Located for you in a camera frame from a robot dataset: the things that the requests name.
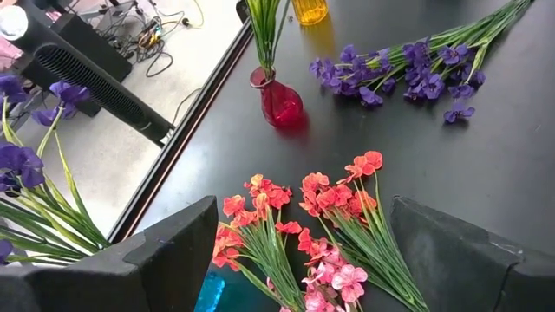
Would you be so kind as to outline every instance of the table edge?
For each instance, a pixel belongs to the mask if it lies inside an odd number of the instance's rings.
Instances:
[[[232,44],[219,60],[200,90],[199,96],[191,104],[183,120],[173,132],[170,140],[162,148],[160,155],[156,158],[146,177],[131,197],[125,210],[116,220],[115,225],[108,234],[108,241],[112,244],[117,244],[134,234],[148,206],[153,202],[158,190],[185,149],[197,125],[212,105],[216,95],[245,51],[251,38],[252,27],[251,20],[249,19],[243,24],[239,33],[233,39]]]

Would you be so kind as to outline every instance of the red vase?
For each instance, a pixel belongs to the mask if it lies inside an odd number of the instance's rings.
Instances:
[[[262,113],[274,127],[295,127],[303,121],[303,100],[292,88],[275,80],[276,72],[266,79],[264,69],[256,68],[251,74],[251,86],[260,90]]]

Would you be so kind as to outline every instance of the blue glass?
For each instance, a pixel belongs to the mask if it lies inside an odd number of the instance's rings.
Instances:
[[[208,272],[200,289],[195,312],[214,312],[224,291],[225,281],[214,272]]]

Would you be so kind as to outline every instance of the speaker grille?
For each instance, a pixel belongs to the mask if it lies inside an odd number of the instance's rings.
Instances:
[[[62,81],[87,87],[98,105],[124,122],[135,127],[147,124],[145,114],[133,100],[68,51],[55,44],[47,44],[35,52],[35,58]]]

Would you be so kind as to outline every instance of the gray floor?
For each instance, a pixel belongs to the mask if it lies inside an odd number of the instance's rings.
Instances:
[[[184,10],[192,21],[199,21],[193,0],[158,1],[165,13]],[[154,78],[146,78],[150,61],[134,66],[123,85],[168,120],[177,105],[195,88],[200,88],[241,26],[234,0],[199,0],[205,24],[201,29],[178,27],[166,38],[166,51],[174,58],[171,68]],[[165,66],[160,60],[153,71]],[[48,99],[49,105],[55,105]],[[188,109],[180,109],[180,117]],[[28,120],[17,135],[28,146],[37,147],[46,128]],[[160,149],[131,127],[102,110],[93,119],[78,114],[59,126],[64,154],[74,174],[93,220],[107,234],[133,195]],[[45,172],[69,196],[56,143],[50,141],[44,155]]]

